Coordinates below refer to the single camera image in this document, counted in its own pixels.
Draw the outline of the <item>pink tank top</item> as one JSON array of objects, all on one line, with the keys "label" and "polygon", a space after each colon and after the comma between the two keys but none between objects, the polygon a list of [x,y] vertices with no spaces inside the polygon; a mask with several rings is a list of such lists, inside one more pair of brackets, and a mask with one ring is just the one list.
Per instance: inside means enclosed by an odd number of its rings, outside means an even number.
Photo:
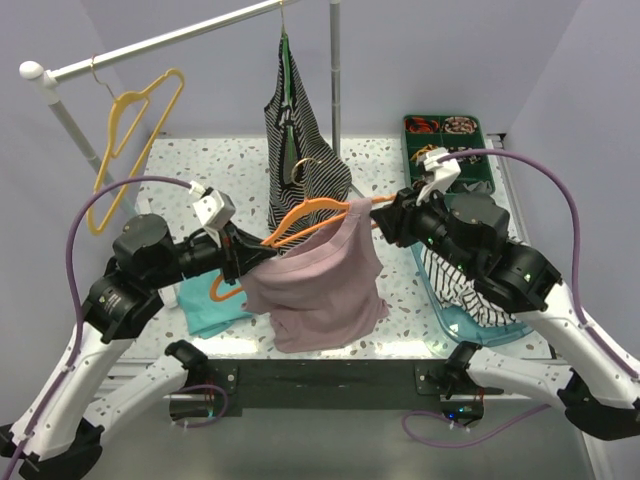
[{"label": "pink tank top", "polygon": [[244,309],[269,316],[278,351],[342,348],[371,334],[389,315],[377,288],[383,266],[371,210],[369,199],[352,201],[341,221],[241,277]]}]

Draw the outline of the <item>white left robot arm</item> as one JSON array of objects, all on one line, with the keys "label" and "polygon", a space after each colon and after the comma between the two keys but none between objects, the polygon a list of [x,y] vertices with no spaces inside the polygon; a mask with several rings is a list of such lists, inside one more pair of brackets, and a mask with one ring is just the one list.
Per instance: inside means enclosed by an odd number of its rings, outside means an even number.
[{"label": "white left robot arm", "polygon": [[1,428],[1,454],[24,479],[81,479],[118,428],[168,394],[204,390],[208,358],[179,340],[145,372],[95,396],[163,308],[160,289],[214,270],[238,279],[276,255],[233,223],[225,225],[220,242],[193,234],[177,243],[156,214],[129,220],[113,251],[86,299],[72,295],[78,322],[45,386],[18,421]]}]

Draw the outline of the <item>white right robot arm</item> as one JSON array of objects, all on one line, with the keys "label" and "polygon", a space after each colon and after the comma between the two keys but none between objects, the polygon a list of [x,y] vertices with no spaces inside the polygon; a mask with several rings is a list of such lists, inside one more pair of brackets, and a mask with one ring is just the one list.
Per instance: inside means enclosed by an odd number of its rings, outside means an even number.
[{"label": "white right robot arm", "polygon": [[500,389],[560,410],[597,439],[638,436],[638,361],[585,313],[543,254],[509,239],[510,214],[489,195],[460,194],[446,202],[434,191],[421,201],[417,191],[405,188],[370,216],[388,243],[422,243],[565,360],[543,364],[463,341],[434,378],[447,394],[474,386]]}]

